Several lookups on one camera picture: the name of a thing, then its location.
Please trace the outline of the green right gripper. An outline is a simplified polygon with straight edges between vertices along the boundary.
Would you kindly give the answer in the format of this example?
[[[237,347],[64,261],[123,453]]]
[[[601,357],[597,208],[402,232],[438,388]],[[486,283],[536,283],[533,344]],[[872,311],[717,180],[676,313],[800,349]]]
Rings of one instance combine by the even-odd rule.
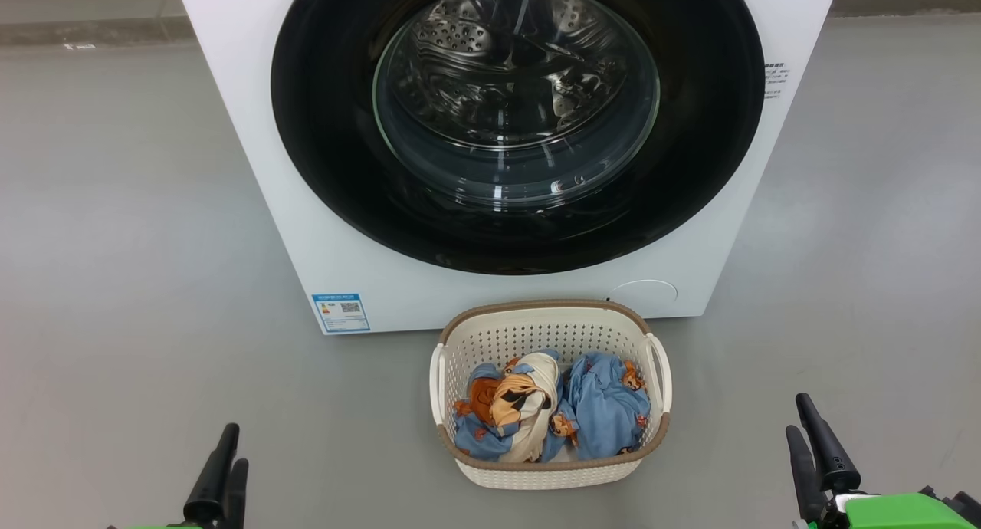
[[[796,394],[796,409],[812,446],[796,425],[786,427],[799,528],[978,528],[979,507],[967,504],[966,494],[960,500],[922,493],[845,494],[861,487],[861,473],[809,394]],[[827,508],[824,491],[840,494]]]

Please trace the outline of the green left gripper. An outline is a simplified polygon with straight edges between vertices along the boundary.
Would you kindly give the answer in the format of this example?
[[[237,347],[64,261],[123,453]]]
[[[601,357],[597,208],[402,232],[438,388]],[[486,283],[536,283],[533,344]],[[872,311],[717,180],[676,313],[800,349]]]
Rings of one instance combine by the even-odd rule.
[[[223,528],[242,529],[248,503],[249,462],[246,458],[235,460],[240,431],[236,423],[225,425],[183,505],[185,523],[130,529],[201,529],[200,524],[217,524],[223,519]]]

